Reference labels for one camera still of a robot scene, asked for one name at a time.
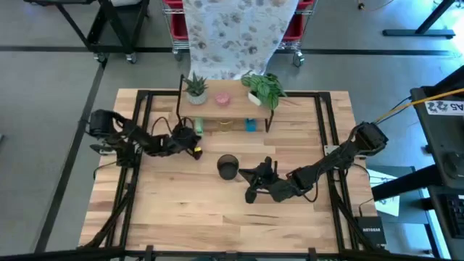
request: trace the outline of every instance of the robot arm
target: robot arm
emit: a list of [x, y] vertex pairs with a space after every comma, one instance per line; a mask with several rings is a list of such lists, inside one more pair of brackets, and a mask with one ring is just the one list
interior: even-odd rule
[[266, 157], [264, 163], [252, 170], [240, 169], [239, 173], [250, 183], [246, 201], [252, 203], [258, 189], [265, 189], [276, 202], [293, 196], [301, 196], [312, 189], [323, 173], [333, 168], [347, 169], [356, 155], [372, 156], [385, 148], [388, 138], [373, 123], [360, 123], [351, 131], [349, 138], [337, 149], [316, 162], [314, 165], [299, 167], [280, 179], [277, 170], [272, 170], [272, 159]]
[[[116, 131], [113, 121], [122, 128]], [[117, 164], [125, 167], [133, 166], [135, 156], [135, 141], [146, 154], [153, 157], [166, 157], [186, 150], [196, 160], [202, 155], [202, 151], [195, 149], [200, 136], [196, 135], [192, 128], [188, 128], [179, 122], [170, 137], [167, 134], [151, 136], [145, 130], [138, 127], [135, 122], [124, 118], [122, 115], [99, 109], [92, 112], [88, 134], [97, 139], [103, 139], [104, 144], [92, 145], [91, 148], [100, 150], [115, 150]]]

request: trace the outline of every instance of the black cup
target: black cup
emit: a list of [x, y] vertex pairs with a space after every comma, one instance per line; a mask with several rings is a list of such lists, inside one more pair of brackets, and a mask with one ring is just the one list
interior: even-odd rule
[[229, 181], [237, 176], [239, 160], [230, 154], [223, 155], [217, 161], [217, 170], [221, 178]]

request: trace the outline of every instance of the potted plant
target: potted plant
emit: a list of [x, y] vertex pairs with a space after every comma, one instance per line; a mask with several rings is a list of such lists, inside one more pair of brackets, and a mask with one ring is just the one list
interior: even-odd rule
[[266, 75], [250, 75], [250, 72], [251, 71], [247, 72], [241, 77], [241, 84], [248, 86], [250, 89], [248, 99], [257, 106], [265, 104], [269, 109], [275, 110], [278, 106], [278, 97], [287, 97], [277, 76], [272, 73]]
[[184, 78], [183, 81], [187, 83], [185, 92], [187, 93], [188, 101], [195, 105], [203, 104], [208, 97], [206, 92], [208, 87], [206, 86], [206, 83], [204, 83], [206, 78], [197, 78], [194, 72], [193, 80]]

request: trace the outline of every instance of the small wooden shelf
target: small wooden shelf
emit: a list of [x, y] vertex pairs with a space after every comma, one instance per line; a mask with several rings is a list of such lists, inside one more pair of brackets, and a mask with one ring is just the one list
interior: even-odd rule
[[[266, 106], [256, 106], [248, 100], [248, 87], [240, 80], [207, 80], [208, 100], [201, 105], [193, 105], [187, 99], [187, 93], [182, 91], [179, 107], [181, 117], [200, 117], [204, 119], [267, 119], [270, 110]], [[231, 95], [229, 105], [221, 107], [216, 104], [215, 95], [227, 92]]]

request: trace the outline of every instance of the red cart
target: red cart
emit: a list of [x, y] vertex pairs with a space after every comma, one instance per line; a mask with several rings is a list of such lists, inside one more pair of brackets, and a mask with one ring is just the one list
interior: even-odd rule
[[[312, 14], [314, 14], [316, 2], [317, 0], [302, 0], [298, 3], [295, 15], [291, 19], [282, 42], [278, 46], [280, 50], [293, 50], [293, 63], [297, 67], [300, 67], [305, 60], [301, 53], [302, 39], [307, 23]], [[189, 36], [187, 34], [182, 0], [160, 0], [160, 3], [167, 26], [170, 28], [174, 57], [180, 61], [182, 60], [182, 50], [189, 49]]]

